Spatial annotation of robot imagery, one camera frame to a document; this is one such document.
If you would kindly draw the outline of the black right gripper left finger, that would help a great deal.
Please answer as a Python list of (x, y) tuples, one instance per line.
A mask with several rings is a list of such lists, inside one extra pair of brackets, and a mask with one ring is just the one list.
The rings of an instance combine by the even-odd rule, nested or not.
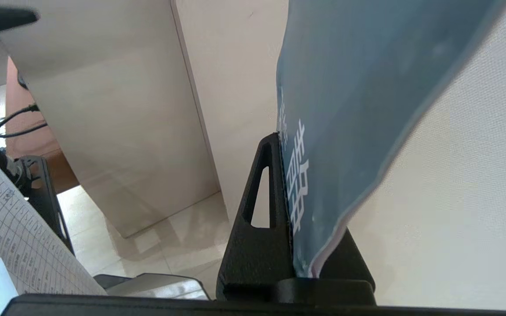
[[(252, 219), (265, 169), (269, 172), (269, 227), (259, 228)], [(257, 147), (217, 273), (217, 300), (269, 301), (279, 281), (295, 277), (292, 248), (282, 153), (279, 136), (272, 133)]]

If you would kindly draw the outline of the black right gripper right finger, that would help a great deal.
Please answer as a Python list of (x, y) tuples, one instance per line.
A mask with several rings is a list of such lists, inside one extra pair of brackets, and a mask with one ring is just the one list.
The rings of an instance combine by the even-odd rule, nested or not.
[(349, 230), (322, 266), (318, 279), (307, 281), (303, 303), (376, 303), (376, 283)]

